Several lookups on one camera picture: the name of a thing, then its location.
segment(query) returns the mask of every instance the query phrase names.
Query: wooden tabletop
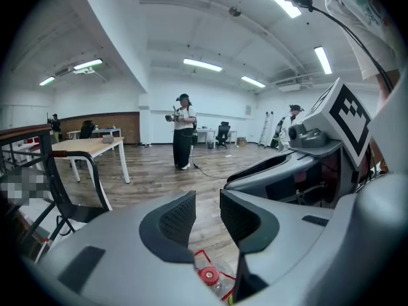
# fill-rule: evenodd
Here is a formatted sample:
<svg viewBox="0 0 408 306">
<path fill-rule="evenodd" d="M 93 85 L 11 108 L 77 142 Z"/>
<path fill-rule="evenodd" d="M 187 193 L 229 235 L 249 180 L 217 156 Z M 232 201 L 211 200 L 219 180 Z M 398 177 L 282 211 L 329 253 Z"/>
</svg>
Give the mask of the wooden tabletop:
<svg viewBox="0 0 408 306">
<path fill-rule="evenodd" d="M 113 143 L 104 144 L 102 138 L 89 138 L 88 140 L 65 140 L 52 145 L 52 150 L 66 150 L 68 152 L 80 150 L 90 155 L 97 154 L 100 150 L 109 149 L 123 141 L 123 137 L 115 137 Z"/>
</svg>

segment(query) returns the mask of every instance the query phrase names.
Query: white ceiling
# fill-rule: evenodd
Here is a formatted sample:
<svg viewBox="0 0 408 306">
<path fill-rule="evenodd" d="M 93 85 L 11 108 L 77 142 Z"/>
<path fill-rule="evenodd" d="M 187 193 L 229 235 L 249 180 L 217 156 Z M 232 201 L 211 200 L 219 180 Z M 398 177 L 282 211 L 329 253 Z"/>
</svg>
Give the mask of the white ceiling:
<svg viewBox="0 0 408 306">
<path fill-rule="evenodd" d="M 317 84 L 341 76 L 361 82 L 356 58 L 337 24 L 316 12 L 301 10 L 291 19 L 273 0 L 140 0 L 145 12 L 152 73 L 199 76 L 240 87 L 248 76 L 263 82 L 310 75 Z M 314 5 L 325 10 L 323 0 Z M 239 17 L 228 10 L 241 9 Z M 314 47 L 324 46 L 333 75 L 324 75 Z M 183 64 L 189 57 L 223 67 L 221 73 Z M 32 89 L 67 89 L 101 82 L 91 75 L 66 75 L 40 87 L 38 83 L 70 64 L 102 58 L 95 70 L 105 79 L 124 76 L 113 58 L 92 37 L 69 0 L 43 0 L 22 28 L 8 68 Z"/>
</svg>

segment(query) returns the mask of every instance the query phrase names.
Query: person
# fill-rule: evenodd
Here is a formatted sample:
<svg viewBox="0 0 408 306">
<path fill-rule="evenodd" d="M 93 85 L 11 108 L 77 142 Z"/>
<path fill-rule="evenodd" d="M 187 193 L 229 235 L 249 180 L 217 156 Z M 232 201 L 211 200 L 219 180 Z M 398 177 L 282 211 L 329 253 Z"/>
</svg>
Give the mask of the person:
<svg viewBox="0 0 408 306">
<path fill-rule="evenodd" d="M 289 105 L 291 111 L 285 116 L 283 120 L 282 127 L 280 128 L 279 140 L 278 140 L 278 151 L 282 152 L 284 149 L 289 148 L 289 134 L 288 129 L 292 122 L 296 119 L 296 116 L 303 111 L 299 105 Z"/>
<path fill-rule="evenodd" d="M 378 0 L 324 0 L 329 14 L 346 25 L 366 46 L 372 57 L 381 65 L 394 87 L 400 78 L 400 66 L 407 51 L 403 37 L 386 9 Z M 389 90 L 374 63 L 356 42 L 345 33 L 357 58 L 361 75 L 366 81 L 375 81 L 379 86 L 377 112 L 384 105 Z M 370 141 L 375 163 L 380 162 L 382 171 L 387 166 L 375 141 Z"/>
<path fill-rule="evenodd" d="M 58 115 L 55 113 L 52 115 L 53 119 L 51 120 L 51 129 L 54 133 L 55 141 L 59 143 L 59 135 L 61 132 L 61 122 L 58 119 Z"/>
<path fill-rule="evenodd" d="M 176 101 L 180 101 L 181 107 L 174 115 L 166 115 L 167 121 L 174 121 L 173 156 L 176 168 L 186 170 L 190 167 L 189 158 L 193 138 L 196 112 L 191 107 L 190 98 L 187 94 L 181 94 Z"/>
</svg>

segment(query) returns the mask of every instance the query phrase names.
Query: step ladder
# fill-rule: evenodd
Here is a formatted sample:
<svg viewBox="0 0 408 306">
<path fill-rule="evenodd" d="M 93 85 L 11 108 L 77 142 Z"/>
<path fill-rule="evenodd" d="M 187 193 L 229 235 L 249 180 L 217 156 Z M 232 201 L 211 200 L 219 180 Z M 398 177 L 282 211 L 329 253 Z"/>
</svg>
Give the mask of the step ladder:
<svg viewBox="0 0 408 306">
<path fill-rule="evenodd" d="M 261 138 L 259 139 L 258 146 L 261 146 L 261 145 L 263 145 L 264 147 L 269 146 L 270 133 L 272 130 L 272 120 L 273 120 L 273 111 L 271 111 L 270 113 L 266 112 L 265 123 L 263 124 Z"/>
</svg>

